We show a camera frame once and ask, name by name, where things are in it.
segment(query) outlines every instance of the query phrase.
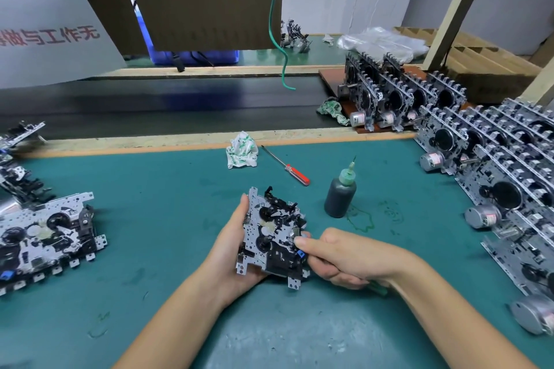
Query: green bottle cap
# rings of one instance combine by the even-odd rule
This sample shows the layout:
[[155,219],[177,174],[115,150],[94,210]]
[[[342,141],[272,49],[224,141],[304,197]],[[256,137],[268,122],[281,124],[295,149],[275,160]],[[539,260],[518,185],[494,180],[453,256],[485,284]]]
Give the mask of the green bottle cap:
[[354,156],[354,159],[352,162],[350,162],[350,166],[347,169],[343,169],[341,171],[341,175],[338,176],[338,180],[341,182],[342,185],[352,185],[354,184],[354,180],[356,179],[356,173],[354,172],[354,161],[356,160],[356,156]]

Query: bottle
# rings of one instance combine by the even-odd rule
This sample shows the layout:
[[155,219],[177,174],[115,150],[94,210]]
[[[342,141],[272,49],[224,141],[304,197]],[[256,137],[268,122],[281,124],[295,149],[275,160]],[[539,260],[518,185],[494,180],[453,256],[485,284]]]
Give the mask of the bottle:
[[356,193],[356,173],[354,172],[354,161],[347,169],[341,171],[338,178],[333,178],[327,198],[325,199],[325,212],[331,217],[343,217],[348,210],[350,202]]

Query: screwdriver handle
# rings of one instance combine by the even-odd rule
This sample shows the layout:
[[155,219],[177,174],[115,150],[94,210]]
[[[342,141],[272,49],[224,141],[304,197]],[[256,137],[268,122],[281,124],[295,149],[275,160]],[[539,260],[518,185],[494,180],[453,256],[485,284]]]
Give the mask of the screwdriver handle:
[[285,167],[285,170],[295,177],[298,181],[300,181],[304,185],[310,185],[310,179],[306,176],[304,176],[299,170],[296,168],[293,168],[292,166],[288,165]]

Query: screwdriver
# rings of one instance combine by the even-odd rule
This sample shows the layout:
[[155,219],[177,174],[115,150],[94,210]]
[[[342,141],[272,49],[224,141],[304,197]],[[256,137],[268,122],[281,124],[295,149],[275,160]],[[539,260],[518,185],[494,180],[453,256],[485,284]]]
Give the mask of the screwdriver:
[[272,154],[269,150],[267,150],[267,148],[262,145],[261,148],[263,150],[265,150],[268,154],[270,154],[271,156],[273,156],[275,159],[277,159],[277,161],[279,161],[284,167],[285,167],[285,170],[290,174],[292,175],[293,177],[295,177],[298,181],[300,181],[302,184],[304,185],[310,185],[310,179],[303,176],[300,171],[298,171],[297,169],[293,168],[292,166],[290,166],[288,163],[284,163],[283,161],[281,161],[277,156],[275,156],[274,154]]

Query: person's left hand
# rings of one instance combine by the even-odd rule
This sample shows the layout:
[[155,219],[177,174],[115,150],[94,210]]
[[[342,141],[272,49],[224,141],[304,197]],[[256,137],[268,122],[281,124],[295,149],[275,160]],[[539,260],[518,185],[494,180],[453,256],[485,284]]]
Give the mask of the person's left hand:
[[201,266],[208,277],[213,278],[218,289],[218,299],[223,301],[225,308],[267,276],[259,267],[251,264],[248,265],[246,274],[237,274],[237,254],[244,240],[243,225],[247,213],[248,196],[243,194],[240,204],[221,229]]

